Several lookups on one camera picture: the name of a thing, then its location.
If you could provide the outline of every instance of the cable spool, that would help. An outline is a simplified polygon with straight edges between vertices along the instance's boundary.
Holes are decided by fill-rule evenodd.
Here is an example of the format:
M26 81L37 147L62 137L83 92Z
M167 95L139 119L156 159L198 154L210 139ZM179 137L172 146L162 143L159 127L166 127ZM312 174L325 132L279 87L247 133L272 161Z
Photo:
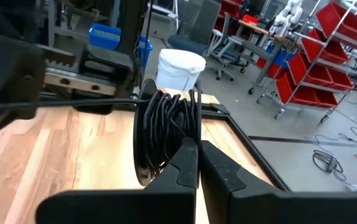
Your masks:
M180 100L180 95L171 97L158 90L151 79L143 83L139 99L149 102L137 105L133 133L134 167L141 185L148 185L160 174L184 137L194 139L200 146L201 94L195 102L195 92L188 93L190 101Z

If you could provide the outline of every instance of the concrete floor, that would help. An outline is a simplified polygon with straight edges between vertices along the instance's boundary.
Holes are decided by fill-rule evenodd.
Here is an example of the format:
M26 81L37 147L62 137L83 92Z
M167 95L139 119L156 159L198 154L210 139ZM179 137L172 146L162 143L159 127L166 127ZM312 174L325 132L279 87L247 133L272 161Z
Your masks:
M166 48L168 33L167 21L159 17L153 17L151 22L149 40L152 43L151 52L145 78L155 78L158 64L158 54ZM65 46L65 50L80 54L83 44L72 39L60 38L57 45ZM232 68L238 74L235 81L231 82L226 76L217 81L213 70L205 70L200 74L202 90L206 94L215 95L221 104L225 105L232 117L248 136L276 137L287 139L313 138L315 134L322 134L330 138L338 138L341 132L349 138L357 140L350 131L351 127L357 127L357 105L349 102L357 102L357 92L351 92L346 100L341 102L333 112L331 118L325 123L319 124L323 117L321 112L297 112L287 110L280 119L274 119L279 107L270 99L263 99L256 104L256 99L262 93L262 88L257 88L255 94L248 95L248 89L259 75L259 69L250 65L243 75L238 68ZM357 145L355 142L338 140ZM312 192L340 192L346 191L345 186L337 180L333 174L321 172L312 162L312 154L318 146L312 144L294 144L273 141L254 141L264 157L272 164L278 174L294 191ZM357 146L324 146L324 149L334 153L344 169L348 182L357 184Z

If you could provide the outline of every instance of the white bucket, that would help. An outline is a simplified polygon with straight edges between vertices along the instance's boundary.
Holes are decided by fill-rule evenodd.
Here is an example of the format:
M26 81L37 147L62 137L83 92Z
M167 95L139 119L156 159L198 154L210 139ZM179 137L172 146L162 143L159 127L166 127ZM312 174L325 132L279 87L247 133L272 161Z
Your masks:
M159 53L158 86L189 91L199 74L205 69L206 60L186 50L162 49Z

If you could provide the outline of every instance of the white robot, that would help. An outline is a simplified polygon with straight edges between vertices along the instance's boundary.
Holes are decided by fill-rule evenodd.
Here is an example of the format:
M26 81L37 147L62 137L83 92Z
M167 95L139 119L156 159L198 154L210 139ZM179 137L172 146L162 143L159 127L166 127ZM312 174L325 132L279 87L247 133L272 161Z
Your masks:
M285 8L276 16L270 28L270 34L285 37L288 34L289 27L298 23L302 16L302 2L302 0L288 0Z

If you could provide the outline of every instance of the metal shelving rack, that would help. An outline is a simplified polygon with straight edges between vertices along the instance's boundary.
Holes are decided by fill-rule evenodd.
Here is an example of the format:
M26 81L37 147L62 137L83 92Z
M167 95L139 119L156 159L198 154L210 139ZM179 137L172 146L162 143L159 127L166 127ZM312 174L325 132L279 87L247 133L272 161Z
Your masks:
M345 20L346 16L350 13L350 11L352 9L355 9L355 3L357 2L357 0L354 0L351 4L351 6L348 8L348 10L346 11L346 13L343 15L343 17L341 18L340 22L336 25L335 29L333 30L333 32L331 33L331 35L328 37L327 41L321 42L319 40L313 39L309 36L303 35L301 34L301 32L304 30L305 26L307 26L307 22L310 20L310 18L314 15L314 12L317 9L317 6L319 5L321 0L318 0L318 2L316 3L315 7L313 8L312 12L310 13L310 15L307 18L307 21L305 22L305 24L302 26L300 32L293 32L293 34L296 36L295 41L293 42L292 46L290 47L289 52L294 49L294 47L296 47L296 43L299 39L299 37L301 38L307 38L309 40L312 40L314 42L318 42L319 44L322 44L323 47L321 48L321 50L319 51L316 59L314 61L311 61L308 58L308 61L311 63L311 66L307 69L306 73L304 74L304 76L302 77L301 81L296 85L295 90L291 93L289 99L287 100L286 103L283 103L281 101L281 98L279 97L279 91L277 90L275 94L268 92L269 87L274 83L274 80L276 80L277 75L279 74L280 70L282 69L282 64L287 62L287 56L286 58L283 60L283 62L280 64L280 69L278 69L278 71L276 72L276 74L274 75L274 78L272 78L270 80L270 83L268 85L268 87L266 88L266 90L264 91L264 93L257 99L257 103L260 104L261 100L267 96L271 99L273 99L276 103L278 103L278 105L281 106L281 109L276 113L276 115L274 116L275 119L278 119L284 112L286 109L290 109L290 110L299 110L299 111L323 111L325 112L324 117L320 120L321 123L325 122L330 115L333 113L333 111L336 108L330 108L330 109L326 109L326 108L321 108L321 107L317 107L317 106L309 106L309 105L300 105L300 104L296 104L296 103L291 103L291 99L294 97L294 95L296 94L297 90L299 89L300 86L309 86L312 88L316 88L319 90L325 90L325 91L330 91L330 92L334 92L334 93L343 93L343 96L340 98L340 100L338 101L338 105L345 99L346 95L351 91L340 91L340 90L336 90L333 88L329 88L329 87L325 87L325 86L320 86L320 85L315 85L312 83L307 83L305 82L305 79L307 77L307 75L310 73L312 67L315 64L320 64L320 65L324 65L330 68L333 68L335 70L344 72L346 74L349 73L353 73L353 74L357 74L357 70L353 70L351 67L347 66L347 65L339 65L339 64L335 64L332 62L328 62L326 60L323 60L322 58L320 58L322 52L325 50L325 48L327 47L327 45L329 44L329 42L332 40L332 38L335 38L336 41L339 41L341 44L352 44L352 46L357 49L357 41L338 33L338 29L340 27L340 25L343 23L343 21Z

